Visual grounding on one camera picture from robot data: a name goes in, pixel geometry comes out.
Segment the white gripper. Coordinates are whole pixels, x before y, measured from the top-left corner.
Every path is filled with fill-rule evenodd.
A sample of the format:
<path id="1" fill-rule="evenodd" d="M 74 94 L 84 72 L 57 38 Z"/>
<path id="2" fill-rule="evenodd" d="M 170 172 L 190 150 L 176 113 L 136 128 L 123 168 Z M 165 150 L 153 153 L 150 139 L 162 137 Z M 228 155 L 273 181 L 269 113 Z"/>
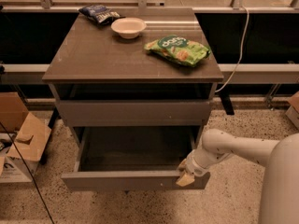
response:
<path id="1" fill-rule="evenodd" d="M 214 163 L 215 155 L 211 152 L 199 148 L 194 149 L 186 159 L 184 159 L 179 165 L 178 169 L 183 171 L 176 181 L 176 184 L 180 187 L 186 187 L 194 182 L 195 176 L 203 176 Z"/>

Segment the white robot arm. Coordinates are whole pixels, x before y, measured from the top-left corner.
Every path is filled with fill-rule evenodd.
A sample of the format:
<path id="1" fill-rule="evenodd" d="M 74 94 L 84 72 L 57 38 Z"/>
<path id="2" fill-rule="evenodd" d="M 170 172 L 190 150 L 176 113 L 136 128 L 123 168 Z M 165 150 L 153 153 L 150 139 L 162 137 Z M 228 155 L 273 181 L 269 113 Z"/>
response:
<path id="1" fill-rule="evenodd" d="M 178 166 L 177 184 L 192 184 L 231 155 L 265 168 L 258 224 L 299 224 L 299 133 L 268 140 L 210 129 L 202 135 L 202 145 Z"/>

